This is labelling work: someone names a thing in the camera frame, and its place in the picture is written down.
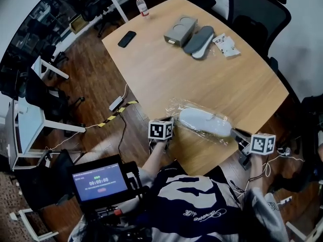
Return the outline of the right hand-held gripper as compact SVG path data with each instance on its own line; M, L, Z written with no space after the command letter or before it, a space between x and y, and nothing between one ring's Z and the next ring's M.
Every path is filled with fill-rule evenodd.
M270 155L274 152L276 135L270 134L250 134L247 131L232 128L230 136L238 143L240 151L239 163L248 170L251 167L251 154Z

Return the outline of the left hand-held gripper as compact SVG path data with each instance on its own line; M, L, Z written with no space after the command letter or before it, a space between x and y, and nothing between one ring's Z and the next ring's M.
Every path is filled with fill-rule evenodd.
M153 150L157 142L166 141L166 148L173 138L174 126L180 127L181 123L177 116L168 116L161 119L150 120L148 124L149 149Z

